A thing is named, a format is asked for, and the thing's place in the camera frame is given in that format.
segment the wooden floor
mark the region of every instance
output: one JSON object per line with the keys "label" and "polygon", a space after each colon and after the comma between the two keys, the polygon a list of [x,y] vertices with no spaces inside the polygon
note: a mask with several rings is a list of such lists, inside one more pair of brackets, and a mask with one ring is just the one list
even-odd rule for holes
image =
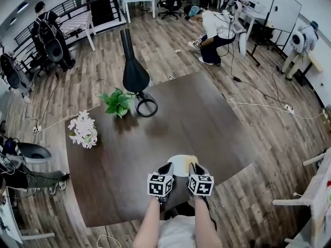
{"label": "wooden floor", "polygon": [[[203,71],[229,102],[279,106],[278,102],[266,100],[249,85],[232,80],[232,47],[230,53],[222,57],[221,67],[204,65],[198,61],[199,53],[190,50],[187,42],[200,35],[201,23],[190,24],[183,18],[162,21],[139,10],[131,12],[131,19],[128,27],[133,48],[137,59],[151,75],[151,85],[167,81],[171,74],[179,77]],[[122,88],[125,64],[119,34],[122,28],[95,36],[95,52],[91,51],[87,40],[77,44],[77,64],[74,69],[60,74],[58,87],[52,97],[51,93],[57,84],[54,73],[36,81],[35,91],[31,94],[33,104],[28,108],[17,94],[11,92],[5,97],[0,109],[8,112],[8,135],[20,141],[46,146],[53,154],[49,164],[31,167],[34,170],[61,169],[69,172],[64,124],[61,122],[34,137],[34,122],[26,116],[40,121],[47,101],[51,99],[42,122],[42,127],[46,128],[78,111],[98,106],[98,95],[112,92],[114,86]],[[272,73],[279,56],[260,46],[256,58],[261,66],[257,68],[248,56],[244,61],[238,60],[237,43],[234,43],[234,47],[233,74],[275,96]],[[225,46],[219,53],[223,55],[227,51]],[[312,117],[320,113],[321,107],[308,87],[302,88],[296,82],[285,81],[277,73],[274,77],[281,100],[291,103],[297,115]],[[217,222],[222,244],[224,247],[250,247],[251,241],[255,240],[256,247],[284,246],[283,239],[293,236],[304,225],[307,212],[304,208],[274,207],[271,202],[275,198],[293,198],[294,192],[304,192],[316,169],[313,166],[303,167],[302,162],[329,147],[330,135],[321,119],[301,120],[269,107],[231,107],[258,149],[260,158],[215,187],[210,198],[212,215]],[[66,191],[57,192],[54,197],[41,191],[33,197],[20,200],[19,210],[24,229],[38,229],[42,233],[53,231],[56,234],[55,238],[26,241],[25,247],[96,247],[99,235],[106,233],[105,227],[85,227],[70,181]],[[110,236],[119,240],[122,247],[131,247],[139,226],[139,221],[132,221],[107,226],[107,230]],[[111,247],[118,247],[114,241],[110,242]],[[109,247],[104,237],[99,245]]]}

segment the lamp base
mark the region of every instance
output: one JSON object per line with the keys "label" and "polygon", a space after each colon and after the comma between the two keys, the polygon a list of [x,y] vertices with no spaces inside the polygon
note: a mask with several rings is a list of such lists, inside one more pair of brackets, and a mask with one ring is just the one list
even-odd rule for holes
{"label": "lamp base", "polygon": [[149,93],[140,91],[135,95],[136,99],[134,100],[134,103],[136,106],[136,111],[140,116],[151,117],[157,112],[158,105]]}

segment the white plate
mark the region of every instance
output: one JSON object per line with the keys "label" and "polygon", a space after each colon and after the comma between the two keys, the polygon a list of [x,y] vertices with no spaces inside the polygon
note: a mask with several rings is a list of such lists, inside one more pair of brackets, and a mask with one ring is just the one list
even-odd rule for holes
{"label": "white plate", "polygon": [[174,164],[174,175],[180,177],[188,177],[189,173],[186,172],[187,167],[185,167],[185,165],[189,164],[189,162],[187,161],[188,157],[191,156],[180,154],[175,155],[168,160],[168,163],[171,162]]}

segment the potted plant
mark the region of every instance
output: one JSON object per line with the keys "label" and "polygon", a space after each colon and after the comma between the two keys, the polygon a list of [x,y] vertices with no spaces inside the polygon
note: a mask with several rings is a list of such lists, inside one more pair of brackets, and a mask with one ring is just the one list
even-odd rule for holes
{"label": "potted plant", "polygon": [[79,116],[70,121],[68,128],[72,132],[69,137],[73,143],[82,144],[84,148],[91,149],[98,141],[98,132],[94,126],[94,119],[88,116],[88,112],[84,110],[79,112]]}
{"label": "potted plant", "polygon": [[103,93],[100,98],[108,106],[106,113],[116,114],[122,118],[130,109],[129,100],[132,99],[133,94],[125,94],[119,88],[115,88],[115,91],[109,96]]}

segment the ceiling light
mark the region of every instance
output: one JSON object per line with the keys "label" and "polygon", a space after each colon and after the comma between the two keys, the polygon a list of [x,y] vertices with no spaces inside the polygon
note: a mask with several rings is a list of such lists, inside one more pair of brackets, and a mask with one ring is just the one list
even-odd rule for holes
{"label": "ceiling light", "polygon": [[12,20],[10,20],[10,25],[14,24],[14,22],[17,20],[17,18],[13,18]]}
{"label": "ceiling light", "polygon": [[23,2],[19,5],[17,9],[17,13],[21,12],[25,7],[27,7],[29,4],[27,2]]}

